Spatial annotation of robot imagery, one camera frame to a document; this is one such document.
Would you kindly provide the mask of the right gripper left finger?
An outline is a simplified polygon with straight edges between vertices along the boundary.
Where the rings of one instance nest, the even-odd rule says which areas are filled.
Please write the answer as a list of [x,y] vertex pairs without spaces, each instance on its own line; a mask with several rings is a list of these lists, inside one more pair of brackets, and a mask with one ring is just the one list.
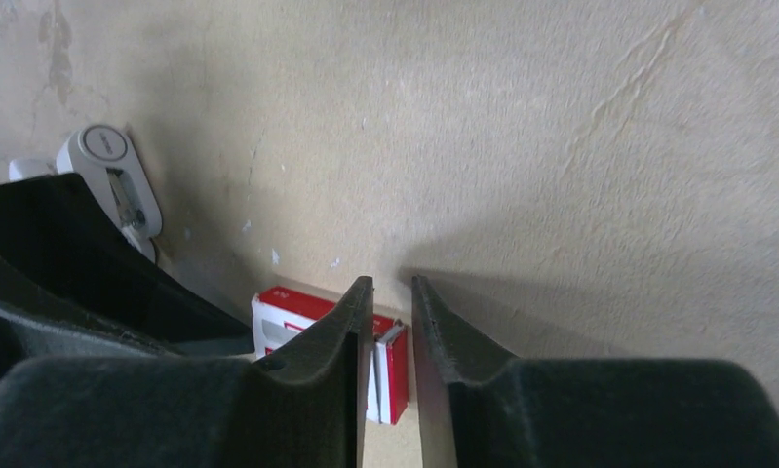
[[0,467],[358,467],[360,435],[274,402],[256,361],[47,358],[0,381]]

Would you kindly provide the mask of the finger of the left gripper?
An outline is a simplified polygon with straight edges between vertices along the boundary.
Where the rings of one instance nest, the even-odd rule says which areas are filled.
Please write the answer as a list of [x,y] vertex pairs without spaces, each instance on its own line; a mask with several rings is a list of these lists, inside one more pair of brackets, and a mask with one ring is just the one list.
[[179,356],[156,341],[59,298],[0,255],[0,380],[41,356]]
[[250,326],[139,253],[76,174],[0,184],[0,318],[127,354],[253,351]]

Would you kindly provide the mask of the red white staples box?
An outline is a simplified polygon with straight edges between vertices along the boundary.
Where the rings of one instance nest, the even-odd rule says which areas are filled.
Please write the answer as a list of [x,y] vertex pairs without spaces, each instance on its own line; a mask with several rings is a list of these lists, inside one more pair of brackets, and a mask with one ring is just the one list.
[[408,328],[373,314],[371,279],[336,303],[274,287],[252,300],[253,376],[276,404],[360,435],[395,425],[409,403]]

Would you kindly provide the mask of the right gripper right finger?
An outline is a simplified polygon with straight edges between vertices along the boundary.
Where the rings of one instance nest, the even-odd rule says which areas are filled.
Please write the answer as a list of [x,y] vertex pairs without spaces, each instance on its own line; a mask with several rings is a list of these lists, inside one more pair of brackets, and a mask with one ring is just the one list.
[[411,280],[426,467],[779,467],[779,414],[742,367],[523,359]]

